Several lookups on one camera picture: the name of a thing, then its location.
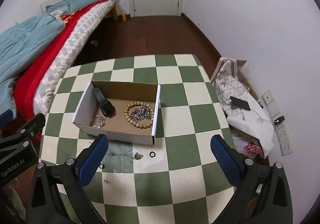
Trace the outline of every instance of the blue gripper pad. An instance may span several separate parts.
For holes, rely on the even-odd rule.
[[[80,189],[89,185],[101,161],[108,151],[109,142],[106,135],[100,134],[90,147],[85,148],[76,158],[75,174],[79,178]]]
[[[7,110],[0,115],[0,127],[3,127],[5,124],[10,122],[13,119],[12,110]]]
[[[231,149],[220,135],[211,138],[210,146],[230,185],[238,187],[245,171],[242,157],[236,150]]]

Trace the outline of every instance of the red blanket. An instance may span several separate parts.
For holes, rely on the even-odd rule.
[[[105,1],[107,0],[94,2],[81,10],[76,11],[72,15],[62,17],[66,24],[66,28],[49,44],[26,72],[18,79],[13,92],[13,97],[16,103],[17,113],[20,117],[23,117],[25,122],[34,116],[33,99],[40,81],[75,28],[78,20],[93,6]]]

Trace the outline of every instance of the wooden floor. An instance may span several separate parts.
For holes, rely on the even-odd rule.
[[[91,44],[97,40],[98,46]],[[184,17],[132,18],[127,22],[104,19],[90,36],[74,66],[111,58],[145,54],[195,54],[209,78],[219,56]]]

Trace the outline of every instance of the screw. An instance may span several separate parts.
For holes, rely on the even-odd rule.
[[[245,160],[245,163],[246,163],[247,165],[253,165],[253,161],[252,161],[251,159],[246,159],[246,160]]]
[[[73,158],[69,158],[69,159],[66,161],[66,164],[67,164],[67,165],[72,165],[74,162],[75,162],[75,160],[74,160]]]
[[[276,162],[276,168],[279,168],[279,169],[281,169],[282,168],[282,164],[281,163],[279,163],[279,162]]]
[[[41,162],[41,163],[38,163],[37,168],[38,168],[38,169],[41,169],[42,167],[44,167],[44,163],[42,163],[42,162]]]

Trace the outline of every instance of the metal ring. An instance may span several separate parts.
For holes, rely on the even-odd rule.
[[[152,158],[154,158],[154,157],[156,157],[156,153],[155,153],[154,151],[151,151],[150,154],[149,154],[149,156],[152,157]]]

